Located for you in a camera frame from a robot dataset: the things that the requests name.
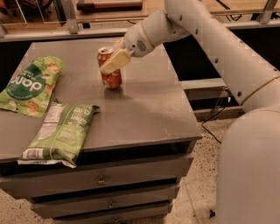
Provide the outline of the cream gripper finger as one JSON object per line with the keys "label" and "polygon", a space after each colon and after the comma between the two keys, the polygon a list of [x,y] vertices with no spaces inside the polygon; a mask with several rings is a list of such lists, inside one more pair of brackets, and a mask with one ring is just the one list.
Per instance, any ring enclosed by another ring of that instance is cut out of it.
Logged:
{"label": "cream gripper finger", "polygon": [[127,66],[131,61],[131,52],[128,49],[118,49],[101,66],[101,71],[111,74],[115,70]]}
{"label": "cream gripper finger", "polygon": [[114,49],[122,49],[122,48],[124,48],[123,40],[124,40],[124,38],[119,38],[119,39],[113,44]]}

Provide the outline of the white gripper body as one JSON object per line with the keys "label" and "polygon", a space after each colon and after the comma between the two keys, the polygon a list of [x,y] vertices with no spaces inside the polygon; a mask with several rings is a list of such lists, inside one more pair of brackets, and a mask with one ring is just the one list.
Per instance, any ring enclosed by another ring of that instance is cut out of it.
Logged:
{"label": "white gripper body", "polygon": [[127,30],[123,43],[132,56],[136,58],[143,57],[155,49],[144,31],[142,22],[134,24]]}

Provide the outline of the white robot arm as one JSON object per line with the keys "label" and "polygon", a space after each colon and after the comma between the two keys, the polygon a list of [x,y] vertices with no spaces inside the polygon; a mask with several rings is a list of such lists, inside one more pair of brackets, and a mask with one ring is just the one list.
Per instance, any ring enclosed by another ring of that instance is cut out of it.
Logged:
{"label": "white robot arm", "polygon": [[111,73],[188,35],[244,111],[221,143],[217,224],[280,224],[280,71],[213,18],[202,0],[164,0],[162,10],[115,43],[101,69]]}

